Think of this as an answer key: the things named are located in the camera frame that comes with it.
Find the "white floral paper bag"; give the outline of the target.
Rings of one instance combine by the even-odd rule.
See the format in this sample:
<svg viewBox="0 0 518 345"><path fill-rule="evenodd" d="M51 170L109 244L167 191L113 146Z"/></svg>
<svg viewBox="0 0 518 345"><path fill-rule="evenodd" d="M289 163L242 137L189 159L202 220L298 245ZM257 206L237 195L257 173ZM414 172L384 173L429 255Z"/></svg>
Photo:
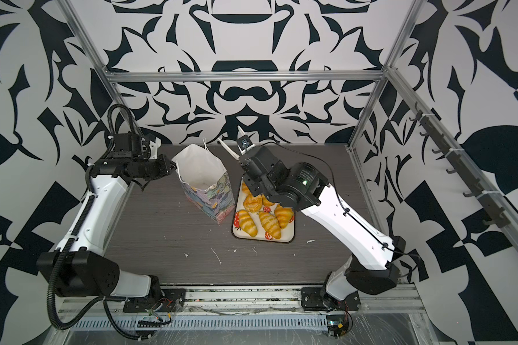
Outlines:
<svg viewBox="0 0 518 345"><path fill-rule="evenodd" d="M191 144L173 158L181 187L192 204L221 224L235 209L230 178L207 143Z"/></svg>

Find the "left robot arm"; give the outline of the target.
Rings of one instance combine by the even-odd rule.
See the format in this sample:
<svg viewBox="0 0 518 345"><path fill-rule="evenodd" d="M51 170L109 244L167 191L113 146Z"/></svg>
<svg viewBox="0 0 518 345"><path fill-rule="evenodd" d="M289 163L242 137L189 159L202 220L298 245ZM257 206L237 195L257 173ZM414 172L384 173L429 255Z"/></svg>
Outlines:
<svg viewBox="0 0 518 345"><path fill-rule="evenodd" d="M131 186L145 188L175 172L160 146L152 135L117 134L104 156L89 165L88 191L73 225L54 251L37 261L50 297L161 299L157 277L128 273L104 256Z"/></svg>

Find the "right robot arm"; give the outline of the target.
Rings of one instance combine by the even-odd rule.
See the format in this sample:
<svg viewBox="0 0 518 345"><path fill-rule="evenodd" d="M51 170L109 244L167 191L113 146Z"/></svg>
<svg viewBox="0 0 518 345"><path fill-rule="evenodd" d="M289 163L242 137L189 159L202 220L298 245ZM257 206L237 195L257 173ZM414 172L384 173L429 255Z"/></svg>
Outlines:
<svg viewBox="0 0 518 345"><path fill-rule="evenodd" d="M335 178L325 177L308 162L287 168L265 145L256 145L238 130L240 152L230 150L244 171L243 182L253 196L264 196L315 220L350 251L351 256L331 272L322 286L326 302L341 302L356 291L376 296L397 286L400 271L395 260L406 242L391 238L366 221L339 196Z"/></svg>

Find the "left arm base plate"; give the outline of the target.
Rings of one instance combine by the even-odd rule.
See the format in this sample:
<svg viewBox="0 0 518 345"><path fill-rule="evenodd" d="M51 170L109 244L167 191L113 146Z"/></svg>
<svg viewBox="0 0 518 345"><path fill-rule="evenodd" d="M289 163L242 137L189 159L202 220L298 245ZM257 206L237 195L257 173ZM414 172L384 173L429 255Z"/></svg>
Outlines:
<svg viewBox="0 0 518 345"><path fill-rule="evenodd" d="M153 309L158 313L175 312L184 307L186 289L166 288L156 297L129 298L123 307L125 313L144 313Z"/></svg>

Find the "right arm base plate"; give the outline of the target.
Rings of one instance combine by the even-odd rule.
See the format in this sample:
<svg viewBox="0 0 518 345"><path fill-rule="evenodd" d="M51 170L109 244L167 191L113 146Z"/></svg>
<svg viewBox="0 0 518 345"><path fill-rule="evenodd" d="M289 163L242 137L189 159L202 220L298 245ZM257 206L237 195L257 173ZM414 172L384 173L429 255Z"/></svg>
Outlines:
<svg viewBox="0 0 518 345"><path fill-rule="evenodd" d="M300 303L304 311L358 311L361 299L357 291L340 301L322 287L302 287Z"/></svg>

